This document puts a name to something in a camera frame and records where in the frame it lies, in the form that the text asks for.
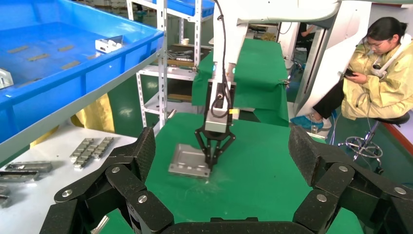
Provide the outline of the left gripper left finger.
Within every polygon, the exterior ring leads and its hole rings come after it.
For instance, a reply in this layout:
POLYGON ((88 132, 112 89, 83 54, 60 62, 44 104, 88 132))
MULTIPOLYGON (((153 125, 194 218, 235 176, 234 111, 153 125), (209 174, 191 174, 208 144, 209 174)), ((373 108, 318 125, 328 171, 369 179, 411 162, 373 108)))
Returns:
POLYGON ((155 136, 146 127, 131 144, 114 148, 95 171, 55 194, 42 234, 89 234, 119 210, 136 234, 160 234, 174 224, 171 211, 147 189, 155 136))

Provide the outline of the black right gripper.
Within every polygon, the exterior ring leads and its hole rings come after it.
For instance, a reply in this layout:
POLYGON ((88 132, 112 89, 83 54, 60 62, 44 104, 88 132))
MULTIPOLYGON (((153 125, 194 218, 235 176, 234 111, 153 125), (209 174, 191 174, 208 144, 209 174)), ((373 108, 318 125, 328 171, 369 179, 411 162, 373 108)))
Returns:
POLYGON ((220 156, 236 139, 230 131, 236 83, 229 82, 228 85, 229 90, 221 82, 208 81, 204 123, 194 133, 209 169, 218 163, 220 156), (216 141, 212 155, 211 140, 216 141))

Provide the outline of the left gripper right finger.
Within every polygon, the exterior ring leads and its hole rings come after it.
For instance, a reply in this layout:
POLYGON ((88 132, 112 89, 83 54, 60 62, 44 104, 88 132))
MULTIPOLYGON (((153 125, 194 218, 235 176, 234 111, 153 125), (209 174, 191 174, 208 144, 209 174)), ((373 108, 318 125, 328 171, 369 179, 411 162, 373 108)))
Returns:
POLYGON ((324 234, 346 209, 376 234, 412 233, 412 190, 362 168, 338 147, 314 141, 300 126, 291 128, 288 149, 312 188, 294 213, 295 223, 324 234))

